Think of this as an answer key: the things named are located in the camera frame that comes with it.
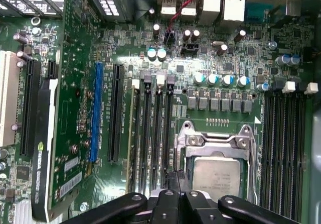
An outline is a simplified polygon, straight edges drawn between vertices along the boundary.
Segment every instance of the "black pcie slot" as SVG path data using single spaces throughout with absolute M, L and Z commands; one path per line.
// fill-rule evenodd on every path
M 291 218 L 292 190 L 293 190 L 293 152 L 294 152 L 294 133 L 295 133 L 295 98 L 289 97 L 286 103 L 288 113 L 285 121 L 285 145 L 283 159 L 283 198 L 281 202 L 281 215 Z
M 20 155 L 24 156 L 32 156 L 34 152 L 40 74 L 41 62 L 28 60 L 20 143 Z
M 269 209 L 270 179 L 271 179 L 271 150 L 273 144 L 274 97 L 271 93 L 265 94 L 264 100 L 264 135 L 262 151 L 262 173 L 260 187 L 260 206 Z
M 158 90 L 155 93 L 155 108 L 154 108 L 154 133 L 153 141 L 151 144 L 151 185 L 150 190 L 157 188 L 157 170 L 158 170 L 158 159 L 159 150 L 161 148 L 162 141 L 162 111 L 163 111 L 163 91 Z
M 301 221 L 302 208 L 302 183 L 303 183 L 303 158 L 305 137 L 305 99 L 298 97 L 296 100 L 297 128 L 295 131 L 294 145 L 294 175 L 293 175 L 293 205 L 291 218 Z
M 124 71 L 123 65 L 114 64 L 112 75 L 108 148 L 108 161 L 111 162 L 117 162 L 119 160 Z
M 162 151 L 162 184 L 164 184 L 164 178 L 169 167 L 169 145 L 170 145 L 170 130 L 172 121 L 172 109 L 173 109 L 173 89 L 172 86 L 168 86 L 166 90 L 165 98 L 165 114 L 164 114 L 164 130 L 163 130 L 163 151 Z
M 142 138 L 140 143 L 140 182 L 139 192 L 145 195 L 146 178 L 147 178 L 147 154 L 149 146 L 149 126 L 150 126 L 150 105 L 151 105 L 151 90 L 150 85 L 145 85 L 144 90 L 144 109 L 142 117 Z
M 133 155 L 133 183 L 136 185 L 136 174 L 138 171 L 138 156 L 139 156 L 139 126 L 140 126 L 140 91 L 139 89 L 136 90 L 135 96 L 135 136 L 134 136 L 134 153 Z
M 272 157 L 272 188 L 271 188 L 271 210 L 280 213 L 281 188 L 282 188 L 282 164 L 284 146 L 284 125 L 285 125 L 285 103 L 286 97 L 276 96 L 275 119 L 274 119 L 274 145 Z

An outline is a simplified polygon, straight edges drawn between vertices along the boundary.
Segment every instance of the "white pci slot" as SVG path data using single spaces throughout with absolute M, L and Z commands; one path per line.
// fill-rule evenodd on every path
M 15 143 L 19 75 L 18 58 L 10 51 L 0 51 L 0 147 Z

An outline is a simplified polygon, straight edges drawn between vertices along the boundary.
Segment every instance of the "blue pcie slot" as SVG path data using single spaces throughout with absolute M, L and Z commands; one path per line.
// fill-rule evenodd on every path
M 97 62 L 94 113 L 92 117 L 92 131 L 91 131 L 91 149 L 90 149 L 90 157 L 89 157 L 89 160 L 91 162 L 95 162 L 98 158 L 103 73 L 104 73 L 103 64 L 101 62 Z

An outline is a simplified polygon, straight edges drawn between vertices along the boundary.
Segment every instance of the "motherboard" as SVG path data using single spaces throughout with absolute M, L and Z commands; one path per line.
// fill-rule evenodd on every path
M 308 223 L 314 18 L 271 27 L 267 9 L 248 4 L 232 32 L 155 11 L 105 22 L 90 0 L 1 19 L 0 223 L 149 197 L 179 170 L 214 201 Z

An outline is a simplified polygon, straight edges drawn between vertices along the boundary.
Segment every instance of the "barcode label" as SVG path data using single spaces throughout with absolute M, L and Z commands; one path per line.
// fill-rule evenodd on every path
M 60 188 L 60 198 L 63 197 L 67 192 L 72 190 L 72 188 L 74 188 L 81 181 L 81 178 L 82 178 L 82 172 L 78 173 L 75 177 L 73 177 L 66 184 L 64 184 Z
M 66 164 L 65 164 L 65 172 L 67 172 L 68 170 L 70 170 L 72 167 L 74 167 L 76 165 L 78 165 L 78 157 L 66 162 Z

